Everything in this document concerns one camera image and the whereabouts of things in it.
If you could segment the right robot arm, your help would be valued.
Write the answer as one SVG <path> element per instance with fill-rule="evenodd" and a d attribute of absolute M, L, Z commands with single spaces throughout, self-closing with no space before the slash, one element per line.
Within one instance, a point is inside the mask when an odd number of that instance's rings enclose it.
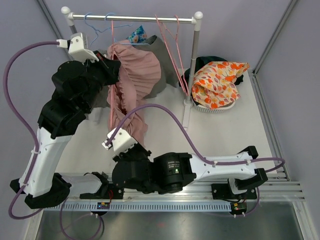
<path fill-rule="evenodd" d="M 248 190 L 268 180 L 264 168 L 257 168 L 249 151 L 232 156 L 209 157 L 213 164 L 197 155 L 169 152 L 149 160 L 151 152 L 136 143 L 117 152 L 113 160 L 112 182 L 119 188 L 133 189 L 143 194 L 174 194 L 189 184 L 202 180 L 227 179 L 227 193 L 239 198 Z"/>

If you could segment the orange floral skirt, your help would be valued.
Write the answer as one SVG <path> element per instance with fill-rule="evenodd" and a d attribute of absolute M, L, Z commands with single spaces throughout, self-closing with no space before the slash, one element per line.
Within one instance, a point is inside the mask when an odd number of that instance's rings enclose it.
<path fill-rule="evenodd" d="M 192 98 L 210 109 L 235 102 L 241 97 L 235 82 L 249 67 L 247 62 L 209 62 L 194 75 Z"/>

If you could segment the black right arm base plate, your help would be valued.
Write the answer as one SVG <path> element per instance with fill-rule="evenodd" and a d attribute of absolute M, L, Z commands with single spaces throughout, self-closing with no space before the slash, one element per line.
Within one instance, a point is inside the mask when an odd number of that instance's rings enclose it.
<path fill-rule="evenodd" d="M 246 190 L 243 193 L 233 193 L 228 183 L 213 183 L 211 185 L 212 198 L 214 200 L 241 201 L 256 200 L 258 195 L 254 189 Z"/>

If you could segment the dark green plaid skirt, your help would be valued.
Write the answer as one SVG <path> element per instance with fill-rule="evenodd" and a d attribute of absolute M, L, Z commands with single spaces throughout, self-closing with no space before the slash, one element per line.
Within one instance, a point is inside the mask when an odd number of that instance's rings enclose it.
<path fill-rule="evenodd" d="M 200 70 L 202 67 L 204 67 L 206 64 L 210 62 L 226 62 L 224 58 L 218 57 L 218 56 L 199 56 L 196 58 L 195 62 L 195 70 L 194 73 L 196 73 L 198 70 Z M 186 85 L 189 83 L 189 77 L 190 77 L 190 69 L 188 68 L 184 74 L 181 76 L 181 78 L 185 79 Z M 242 74 L 239 76 L 236 81 L 235 85 L 240 85 L 244 81 L 244 75 Z"/>

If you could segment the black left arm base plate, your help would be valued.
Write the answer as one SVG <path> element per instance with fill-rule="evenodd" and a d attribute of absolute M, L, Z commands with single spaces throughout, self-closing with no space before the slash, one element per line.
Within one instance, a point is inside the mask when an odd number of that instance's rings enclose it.
<path fill-rule="evenodd" d="M 102 184 L 95 193 L 82 193 L 79 198 L 83 200 L 122 200 L 124 189 L 119 188 L 113 183 Z"/>

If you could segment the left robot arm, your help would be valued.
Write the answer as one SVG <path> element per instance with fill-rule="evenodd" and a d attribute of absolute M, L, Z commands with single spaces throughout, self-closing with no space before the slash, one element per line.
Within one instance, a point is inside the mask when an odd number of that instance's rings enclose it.
<path fill-rule="evenodd" d="M 119 81 L 121 62 L 99 51 L 94 55 L 95 60 L 64 62 L 51 77 L 55 90 L 37 120 L 36 144 L 26 171 L 10 183 L 15 192 L 26 195 L 30 209 L 55 207 L 70 195 L 72 184 L 56 172 L 61 155 L 103 87 Z"/>

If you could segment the pink pleated skirt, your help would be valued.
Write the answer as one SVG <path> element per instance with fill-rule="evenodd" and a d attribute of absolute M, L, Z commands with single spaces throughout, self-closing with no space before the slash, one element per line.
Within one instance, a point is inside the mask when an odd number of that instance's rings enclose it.
<path fill-rule="evenodd" d="M 111 51 L 109 47 L 107 56 L 110 59 Z M 115 43 L 114 60 L 119 60 L 121 66 L 118 82 L 113 87 L 113 129 L 128 112 L 146 103 L 144 97 L 151 93 L 155 84 L 161 79 L 160 62 L 150 51 Z M 106 100 L 111 106 L 111 88 L 108 89 Z"/>

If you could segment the pink hanger of floral skirt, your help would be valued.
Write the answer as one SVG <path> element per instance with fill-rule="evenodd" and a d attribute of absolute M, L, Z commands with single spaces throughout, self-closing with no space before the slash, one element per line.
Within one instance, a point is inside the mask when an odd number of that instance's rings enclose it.
<path fill-rule="evenodd" d="M 167 38 L 166 38 L 166 32 L 168 32 L 169 35 L 174 39 L 174 42 L 175 42 L 175 36 L 176 36 L 176 34 L 173 35 L 173 34 L 170 32 L 170 30 L 167 28 L 167 26 L 165 25 L 165 23 L 162 22 L 162 21 L 160 21 L 160 19 L 157 17 L 156 14 L 154 15 L 154 17 L 155 17 L 156 23 L 157 23 L 157 25 L 158 25 L 158 27 L 159 27 L 160 35 L 161 35 L 161 37 L 162 37 L 163 43 L 164 43 L 165 48 L 166 48 L 166 50 L 167 50 L 167 53 L 168 53 L 168 55 L 169 55 L 170 61 L 171 61 L 172 66 L 173 66 L 173 69 L 174 69 L 174 71 L 175 71 L 175 73 L 176 73 L 176 76 L 177 76 L 177 78 L 178 78 L 178 83 L 179 83 L 180 86 L 181 86 L 181 75 L 180 75 L 180 72 L 179 72 L 179 70 L 178 70 L 177 62 L 176 62 L 176 59 L 175 59 L 175 57 L 174 57 L 174 55 L 173 55 L 173 53 L 172 53 L 172 51 L 171 51 L 171 49 L 170 49 L 170 45 L 168 44 L 168 41 L 167 41 Z"/>

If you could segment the pink wire hanger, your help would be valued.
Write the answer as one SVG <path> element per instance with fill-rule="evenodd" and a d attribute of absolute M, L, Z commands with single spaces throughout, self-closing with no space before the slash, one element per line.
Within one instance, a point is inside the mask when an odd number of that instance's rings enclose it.
<path fill-rule="evenodd" d="M 175 43 L 176 43 L 176 49 L 177 49 L 177 54 L 178 54 L 178 59 L 179 59 L 179 63 L 181 66 L 181 69 L 183 70 L 183 61 L 181 58 L 181 53 L 180 53 L 180 48 L 179 48 L 179 43 L 178 43 L 178 36 L 179 36 L 179 27 L 180 27 L 180 22 L 179 22 L 179 18 L 177 15 L 174 16 L 176 18 L 176 22 L 177 22 L 177 28 L 176 28 L 176 33 L 175 33 Z M 181 82 L 180 85 L 183 88 L 183 92 L 185 93 L 186 96 L 189 95 L 189 90 L 188 90 L 188 86 L 187 86 L 187 82 L 185 79 L 185 75 L 183 74 L 181 78 Z"/>

